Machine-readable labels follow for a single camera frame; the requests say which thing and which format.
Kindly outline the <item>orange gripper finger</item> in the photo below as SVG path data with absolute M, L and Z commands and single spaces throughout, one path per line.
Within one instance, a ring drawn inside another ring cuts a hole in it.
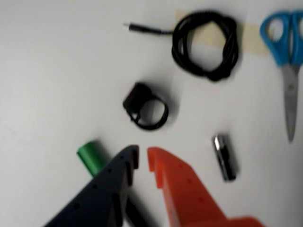
M 149 147 L 147 153 L 172 227 L 262 226 L 253 217 L 226 217 L 193 168 L 182 159 L 159 147 Z

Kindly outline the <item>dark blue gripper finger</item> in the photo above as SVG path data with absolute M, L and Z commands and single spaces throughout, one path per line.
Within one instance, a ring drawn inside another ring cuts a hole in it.
M 140 213 L 130 197 L 139 146 L 122 149 L 48 223 L 47 227 L 121 227 L 124 218 L 138 227 Z

